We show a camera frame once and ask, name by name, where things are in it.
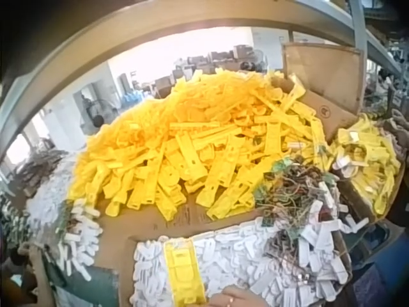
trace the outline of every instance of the yellow plastic tag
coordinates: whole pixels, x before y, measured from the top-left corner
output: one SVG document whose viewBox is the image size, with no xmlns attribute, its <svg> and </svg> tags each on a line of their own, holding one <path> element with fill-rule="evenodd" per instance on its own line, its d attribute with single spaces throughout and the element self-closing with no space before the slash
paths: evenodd
<svg viewBox="0 0 409 307">
<path fill-rule="evenodd" d="M 222 167 L 220 173 L 217 176 L 219 184 L 222 187 L 229 187 L 231 179 L 236 169 L 238 157 L 240 155 L 240 148 L 243 146 L 245 138 L 238 138 L 230 136 L 226 150 L 224 151 L 222 158 Z"/>
<path fill-rule="evenodd" d="M 187 167 L 189 168 L 191 180 L 196 181 L 205 177 L 207 175 L 207 169 L 200 161 L 189 135 L 177 134 L 176 140 L 179 144 L 181 154 L 185 158 Z"/>
<path fill-rule="evenodd" d="M 165 242 L 164 254 L 176 307 L 205 304 L 205 287 L 192 240 L 173 239 Z"/>
</svg>

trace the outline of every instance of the white plastic part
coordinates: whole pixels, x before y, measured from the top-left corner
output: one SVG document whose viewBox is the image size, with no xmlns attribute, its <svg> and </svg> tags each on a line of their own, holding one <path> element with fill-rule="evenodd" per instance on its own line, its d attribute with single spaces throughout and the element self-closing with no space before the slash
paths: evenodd
<svg viewBox="0 0 409 307">
<path fill-rule="evenodd" d="M 66 261 L 66 275 L 70 277 L 72 274 L 71 260 Z"/>
<path fill-rule="evenodd" d="M 95 262 L 94 258 L 85 253 L 79 253 L 78 257 L 81 260 L 81 262 L 87 266 L 93 265 Z"/>
<path fill-rule="evenodd" d="M 322 224 L 315 244 L 315 249 L 325 251 L 334 250 L 334 241 L 332 240 L 331 232 L 328 231 L 328 229 L 325 228 Z"/>
<path fill-rule="evenodd" d="M 191 239 L 193 240 L 194 243 L 196 243 L 196 241 L 214 238 L 214 237 L 215 237 L 215 232 L 204 232 L 204 233 L 200 233 L 199 235 L 194 235 Z"/>
<path fill-rule="evenodd" d="M 64 245 L 63 245 L 63 243 L 61 241 L 58 242 L 57 247 L 58 247 L 59 258 L 64 260 Z"/>
<path fill-rule="evenodd" d="M 89 275 L 87 269 L 81 265 L 81 268 L 79 270 L 79 272 L 81 273 L 82 277 L 86 280 L 86 281 L 91 281 L 91 275 Z"/>
<path fill-rule="evenodd" d="M 337 219 L 321 222 L 321 229 L 322 228 L 326 229 L 328 232 L 337 232 L 339 230 L 339 222 Z"/>
<path fill-rule="evenodd" d="M 365 217 L 363 220 L 361 220 L 358 224 L 355 225 L 355 231 L 358 232 L 361 230 L 363 227 L 365 227 L 369 223 L 369 219 Z"/>
<path fill-rule="evenodd" d="M 215 253 L 216 241 L 215 239 L 207 239 L 204 244 L 203 261 L 212 261 Z"/>
<path fill-rule="evenodd" d="M 77 245 L 74 241 L 70 241 L 70 247 L 71 247 L 71 255 L 76 258 L 77 257 Z"/>
<path fill-rule="evenodd" d="M 245 238 L 244 246 L 249 253 L 251 259 L 256 256 L 256 252 L 254 250 L 254 243 L 257 241 L 257 236 L 251 235 L 250 237 Z"/>
<path fill-rule="evenodd" d="M 311 295 L 311 286 L 309 285 L 299 286 L 298 294 L 300 296 L 301 307 L 307 307 L 313 303 L 313 296 Z"/>
<path fill-rule="evenodd" d="M 310 211 L 309 211 L 309 223 L 310 224 L 318 224 L 319 223 L 319 218 L 320 218 L 320 212 L 322 208 L 323 202 L 320 200 L 314 200 L 313 204 L 311 205 Z"/>
<path fill-rule="evenodd" d="M 320 182 L 320 183 L 318 184 L 318 187 L 319 187 L 322 191 L 325 192 L 325 194 L 324 194 L 324 199 L 325 199 L 325 204 L 327 205 L 327 207 L 328 207 L 329 209 L 334 208 L 334 206 L 335 206 L 335 201 L 334 201 L 334 199 L 333 199 L 333 197 L 332 197 L 332 195 L 331 195 L 331 192 L 330 192 L 329 188 L 327 187 L 326 183 L 325 183 L 325 182 Z"/>
<path fill-rule="evenodd" d="M 68 245 L 66 244 L 63 245 L 63 257 L 64 260 L 68 260 Z"/>
<path fill-rule="evenodd" d="M 323 280 L 335 281 L 337 280 L 337 275 L 335 274 L 331 266 L 326 265 L 318 273 L 317 280 L 318 281 L 323 281 Z"/>
<path fill-rule="evenodd" d="M 325 300 L 327 302 L 334 302 L 337 297 L 337 294 L 335 292 L 334 286 L 332 285 L 332 282 L 328 280 L 323 280 L 318 281 L 318 284 L 321 287 Z"/>
<path fill-rule="evenodd" d="M 82 214 L 84 209 L 80 206 L 74 206 L 71 210 L 71 214 Z"/>
<path fill-rule="evenodd" d="M 309 264 L 311 266 L 312 272 L 314 273 L 319 272 L 322 268 L 321 258 L 315 252 L 309 254 Z"/>
<path fill-rule="evenodd" d="M 340 219 L 338 220 L 339 223 L 339 230 L 343 233 L 351 233 L 352 229 L 348 225 L 345 225 Z"/>
<path fill-rule="evenodd" d="M 74 206 L 83 206 L 83 205 L 85 205 L 85 202 L 86 202 L 86 200 L 85 200 L 85 198 L 79 198 L 78 200 L 75 200 L 74 201 Z"/>
<path fill-rule="evenodd" d="M 313 227 L 310 224 L 304 227 L 301 232 L 301 237 L 307 240 L 314 247 L 318 240 L 318 234 L 313 230 Z"/>
<path fill-rule="evenodd" d="M 357 226 L 355 220 L 353 219 L 351 214 L 347 214 L 345 217 L 345 221 L 348 223 L 348 225 L 350 226 L 351 230 L 353 233 L 356 233 L 355 228 Z"/>
<path fill-rule="evenodd" d="M 92 221 L 91 219 L 89 219 L 88 217 L 85 217 L 83 219 L 83 223 L 88 225 L 91 228 L 95 228 L 95 229 L 99 229 L 100 225 L 97 222 Z"/>
<path fill-rule="evenodd" d="M 303 238 L 298 238 L 298 262 L 301 267 L 309 264 L 309 243 Z"/>
<path fill-rule="evenodd" d="M 93 217 L 100 217 L 101 212 L 99 212 L 98 210 L 94 209 L 94 208 L 90 208 L 90 207 L 85 207 L 85 212 L 88 213 L 89 215 L 93 216 Z"/>
<path fill-rule="evenodd" d="M 349 163 L 351 163 L 351 158 L 348 155 L 344 157 L 338 157 L 337 160 L 333 163 L 332 168 L 334 170 L 339 170 L 349 165 Z"/>
<path fill-rule="evenodd" d="M 81 236 L 80 235 L 74 235 L 73 233 L 67 232 L 64 236 L 65 241 L 74 241 L 74 242 L 79 242 L 81 241 Z"/>
<path fill-rule="evenodd" d="M 268 289 L 269 284 L 275 278 L 274 272 L 266 272 L 260 279 L 258 279 L 251 287 L 250 291 L 260 295 L 266 288 Z"/>
<path fill-rule="evenodd" d="M 85 251 L 89 256 L 94 257 L 95 256 L 95 250 L 91 246 L 86 246 Z"/>
<path fill-rule="evenodd" d="M 351 131 L 351 132 L 350 132 L 350 137 L 351 137 L 351 140 L 352 140 L 354 143 L 359 142 L 359 133 L 358 133 L 358 132 L 356 132 L 356 131 Z"/>
<path fill-rule="evenodd" d="M 71 259 L 71 263 L 72 263 L 72 265 L 75 267 L 75 269 L 76 269 L 77 271 L 80 271 L 80 269 L 81 269 L 81 264 L 78 262 L 78 260 L 77 260 L 76 258 L 72 258 L 72 259 Z"/>
<path fill-rule="evenodd" d="M 336 256 L 331 261 L 331 267 L 334 270 L 339 283 L 341 285 L 345 285 L 346 282 L 348 281 L 348 273 L 346 272 L 345 266 L 339 256 Z"/>
<path fill-rule="evenodd" d="M 342 203 L 339 204 L 339 211 L 342 213 L 348 213 L 350 209 L 347 205 L 343 205 Z"/>
<path fill-rule="evenodd" d="M 297 305 L 297 290 L 296 288 L 287 288 L 284 290 L 282 299 L 283 307 L 295 307 Z"/>
</svg>

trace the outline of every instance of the metal frame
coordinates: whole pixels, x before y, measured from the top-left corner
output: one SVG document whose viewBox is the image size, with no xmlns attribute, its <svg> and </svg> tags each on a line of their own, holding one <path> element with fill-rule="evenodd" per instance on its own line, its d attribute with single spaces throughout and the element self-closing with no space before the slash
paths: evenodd
<svg viewBox="0 0 409 307">
<path fill-rule="evenodd" d="M 30 74 L 15 80 L 0 106 L 0 159 L 42 107 L 91 68 L 140 43 L 215 26 L 292 29 L 341 45 L 355 45 L 351 16 L 334 4 L 319 0 L 153 0 L 138 3 L 83 29 L 62 43 Z M 380 42 L 368 31 L 367 36 L 369 58 L 392 73 L 400 74 L 400 66 Z"/>
</svg>

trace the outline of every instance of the white wall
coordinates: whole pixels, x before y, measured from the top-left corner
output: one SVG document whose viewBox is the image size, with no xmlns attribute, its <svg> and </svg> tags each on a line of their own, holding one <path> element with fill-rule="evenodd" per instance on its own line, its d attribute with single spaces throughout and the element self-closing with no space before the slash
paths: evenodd
<svg viewBox="0 0 409 307">
<path fill-rule="evenodd" d="M 283 43 L 289 42 L 287 30 L 270 28 L 251 28 L 254 49 L 263 51 L 268 60 L 269 69 L 282 69 Z M 294 32 L 294 42 L 325 43 L 322 38 Z"/>
<path fill-rule="evenodd" d="M 120 106 L 120 100 L 107 62 L 93 68 L 59 92 L 44 107 L 43 120 L 50 132 L 51 140 L 58 149 L 78 150 L 85 146 L 86 136 L 81 130 L 81 114 L 73 98 L 90 83 L 101 80 L 107 88 L 108 100 Z"/>
<path fill-rule="evenodd" d="M 144 43 L 108 60 L 114 82 L 123 95 L 118 77 L 135 71 L 140 83 L 170 75 L 174 62 L 188 56 L 207 56 L 211 51 L 229 51 L 235 45 L 253 45 L 251 28 L 218 27 L 169 35 Z"/>
</svg>

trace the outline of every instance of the cardboard box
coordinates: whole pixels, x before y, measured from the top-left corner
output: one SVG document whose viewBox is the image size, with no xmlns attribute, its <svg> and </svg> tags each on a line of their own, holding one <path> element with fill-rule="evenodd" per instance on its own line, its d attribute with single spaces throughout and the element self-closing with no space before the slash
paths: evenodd
<svg viewBox="0 0 409 307">
<path fill-rule="evenodd" d="M 286 76 L 295 74 L 305 88 L 352 114 L 359 113 L 365 85 L 362 52 L 320 43 L 286 43 L 282 52 Z"/>
<path fill-rule="evenodd" d="M 281 78 L 273 79 L 272 84 L 282 88 L 285 93 L 289 93 L 294 87 L 292 81 Z M 358 120 L 356 115 L 309 90 L 299 101 L 317 111 L 316 117 L 322 121 L 327 141 L 332 140 L 339 128 L 349 128 Z"/>
<path fill-rule="evenodd" d="M 120 307 L 132 307 L 129 303 L 129 298 L 134 294 L 134 281 L 132 276 L 134 274 L 134 253 L 135 248 L 138 242 L 146 241 L 146 240 L 156 240 L 161 235 L 167 235 L 171 238 L 178 238 L 178 237 L 191 237 L 193 235 L 208 232 L 210 230 L 218 230 L 221 228 L 226 228 L 229 226 L 237 225 L 245 221 L 250 221 L 255 219 L 256 217 L 262 215 L 262 211 L 255 210 L 254 212 L 250 212 L 248 214 L 241 214 L 239 216 L 229 217 L 227 219 L 211 222 L 211 223 L 189 223 L 189 224 L 181 224 L 179 227 L 174 227 L 168 229 L 166 232 L 163 230 L 155 230 L 149 229 L 144 232 L 139 232 L 133 236 L 130 236 L 125 245 L 123 246 L 123 252 L 121 257 L 121 270 L 120 270 L 120 286 L 119 286 L 119 298 L 120 298 Z M 348 271 L 349 279 L 352 277 L 351 273 L 351 260 L 346 249 L 344 240 L 340 232 L 332 233 L 334 244 L 336 249 L 339 251 L 341 255 L 341 260 Z M 341 291 L 343 286 L 339 285 L 336 290 Z"/>
<path fill-rule="evenodd" d="M 249 45 L 237 45 L 233 47 L 233 55 L 235 59 L 249 58 L 253 53 L 253 47 Z"/>
</svg>

